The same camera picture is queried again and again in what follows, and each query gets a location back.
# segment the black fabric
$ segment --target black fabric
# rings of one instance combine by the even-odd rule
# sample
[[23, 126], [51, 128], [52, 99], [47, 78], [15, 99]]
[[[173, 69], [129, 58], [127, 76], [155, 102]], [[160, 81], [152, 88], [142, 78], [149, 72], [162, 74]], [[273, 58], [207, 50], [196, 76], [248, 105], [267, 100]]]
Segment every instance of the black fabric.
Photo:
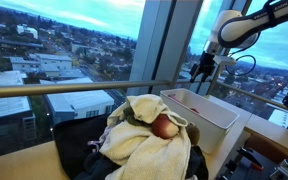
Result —
[[[71, 120], [54, 127], [54, 138], [62, 167], [70, 179], [101, 180], [120, 166], [87, 146], [97, 141], [106, 127], [108, 115]], [[198, 146], [192, 147], [186, 178], [208, 179], [205, 158]]]
[[101, 180], [120, 166], [99, 152], [91, 153], [84, 161], [84, 171], [74, 180]]
[[107, 117], [108, 114], [105, 114], [65, 121], [53, 128], [59, 158], [69, 178], [73, 179], [84, 170], [84, 160], [92, 153], [87, 142], [99, 139], [106, 127]]

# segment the white building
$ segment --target white building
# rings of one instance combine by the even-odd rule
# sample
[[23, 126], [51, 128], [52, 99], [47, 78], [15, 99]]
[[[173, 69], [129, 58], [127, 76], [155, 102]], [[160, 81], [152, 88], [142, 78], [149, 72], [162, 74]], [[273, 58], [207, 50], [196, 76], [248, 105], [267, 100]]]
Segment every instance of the white building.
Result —
[[[0, 72], [0, 86], [23, 85], [23, 78], [26, 74], [20, 71]], [[27, 96], [0, 98], [0, 141], [14, 134], [24, 140], [35, 139], [35, 128], [35, 115]]]
[[69, 56], [36, 53], [36, 60], [40, 64], [54, 64], [58, 69], [72, 69], [72, 59]]
[[16, 30], [17, 30], [17, 33], [18, 33], [18, 34], [28, 33], [28, 34], [32, 34], [35, 39], [38, 39], [38, 32], [37, 32], [37, 30], [34, 29], [34, 28], [31, 28], [31, 27], [27, 27], [26, 24], [17, 25]]
[[271, 114], [268, 121], [281, 126], [283, 128], [288, 127], [288, 111], [284, 109], [277, 108], [273, 110], [273, 113]]
[[40, 70], [40, 63], [38, 61], [24, 60], [22, 57], [10, 57], [10, 61], [14, 71], [29, 73]]
[[[41, 84], [92, 83], [89, 78], [51, 82], [40, 80]], [[46, 99], [51, 109], [53, 125], [72, 119], [93, 117], [111, 113], [114, 99], [103, 90], [48, 94]]]
[[73, 53], [75, 53], [78, 48], [86, 48], [86, 49], [89, 49], [89, 48], [91, 48], [91, 47], [90, 47], [90, 46], [85, 46], [85, 45], [83, 45], [83, 44], [81, 44], [81, 43], [71, 42], [71, 51], [72, 51]]
[[60, 70], [55, 64], [41, 64], [41, 71], [45, 72], [46, 77], [59, 77]]

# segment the city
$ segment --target city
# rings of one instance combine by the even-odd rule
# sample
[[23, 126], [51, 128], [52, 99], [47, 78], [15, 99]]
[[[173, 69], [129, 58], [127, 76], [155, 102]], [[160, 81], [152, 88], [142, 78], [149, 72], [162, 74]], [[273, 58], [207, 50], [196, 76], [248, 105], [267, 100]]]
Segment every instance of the city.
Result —
[[[127, 81], [135, 48], [132, 38], [0, 7], [0, 85]], [[188, 48], [183, 71], [198, 61], [199, 55]], [[224, 70], [219, 81], [281, 102], [288, 91], [288, 70], [256, 66], [239, 76], [251, 67], [241, 61]], [[0, 155], [50, 141], [50, 128], [59, 122], [110, 113], [124, 102], [125, 93], [115, 89], [1, 98]], [[94, 104], [99, 94], [101, 100]], [[219, 85], [212, 95], [265, 119], [275, 109]]]

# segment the cloth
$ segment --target cloth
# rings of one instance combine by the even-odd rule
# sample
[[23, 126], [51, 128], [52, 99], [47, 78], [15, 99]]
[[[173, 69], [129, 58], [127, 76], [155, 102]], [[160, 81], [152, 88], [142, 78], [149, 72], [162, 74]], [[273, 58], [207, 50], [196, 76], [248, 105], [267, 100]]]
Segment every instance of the cloth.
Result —
[[87, 143], [98, 140], [103, 134], [108, 116], [109, 114], [104, 114], [84, 119], [72, 119], [61, 122], [53, 128], [61, 165], [70, 179], [83, 171], [85, 158], [95, 149]]
[[[155, 136], [150, 127], [121, 122], [127, 107], [132, 107], [136, 119], [148, 124], [160, 113], [166, 114], [179, 126], [179, 133], [164, 140]], [[185, 119], [170, 111], [159, 96], [128, 96], [127, 101], [108, 117], [107, 125], [111, 131], [100, 152], [121, 167], [105, 179], [185, 179], [191, 149], [185, 130], [187, 124]]]
[[[107, 175], [118, 169], [115, 164], [99, 152], [91, 153], [84, 161], [84, 171], [81, 171], [74, 180], [103, 180]], [[190, 159], [186, 170], [186, 180], [207, 180], [208, 170], [205, 158], [198, 146], [191, 148]]]
[[188, 122], [176, 114], [163, 103], [162, 98], [153, 94], [144, 94], [140, 96], [127, 96], [126, 102], [119, 106], [108, 117], [107, 126], [114, 127], [120, 120], [126, 117], [123, 110], [131, 107], [134, 111], [134, 118], [151, 124], [159, 114], [168, 115], [169, 119], [176, 125], [186, 127]]

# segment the rooftop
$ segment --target rooftop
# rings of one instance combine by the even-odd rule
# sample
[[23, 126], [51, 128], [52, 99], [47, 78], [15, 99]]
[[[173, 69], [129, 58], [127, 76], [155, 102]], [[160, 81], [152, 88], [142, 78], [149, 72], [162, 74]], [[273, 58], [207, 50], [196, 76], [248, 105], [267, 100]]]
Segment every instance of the rooftop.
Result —
[[17, 25], [18, 29], [25, 29], [25, 30], [29, 30], [32, 32], [37, 32], [36, 29], [32, 28], [32, 27], [28, 27], [27, 25]]
[[[92, 82], [88, 77], [58, 82], [40, 80], [41, 84], [78, 84]], [[48, 94], [47, 97], [57, 112], [74, 112], [74, 109], [98, 106], [102, 103], [114, 104], [114, 99], [103, 90]]]
[[10, 57], [12, 64], [39, 64], [37, 61], [25, 60], [22, 57]]
[[39, 54], [39, 53], [35, 53], [35, 55], [41, 59], [72, 61], [72, 59], [69, 56], [60, 56], [60, 55], [53, 55], [53, 54]]
[[6, 44], [12, 44], [12, 45], [18, 45], [18, 46], [37, 47], [37, 48], [43, 47], [43, 44], [24, 43], [24, 42], [10, 41], [6, 39], [0, 39], [0, 43], [6, 43]]
[[268, 121], [278, 125], [282, 126], [284, 128], [288, 127], [288, 112], [280, 110], [280, 109], [275, 109], [268, 119]]
[[[0, 86], [23, 85], [25, 74], [19, 71], [0, 73]], [[31, 110], [27, 96], [0, 98], [0, 117]]]
[[41, 67], [45, 72], [59, 72], [60, 71], [55, 64], [41, 64]]
[[80, 69], [61, 69], [59, 76], [62, 78], [82, 78], [84, 74]]

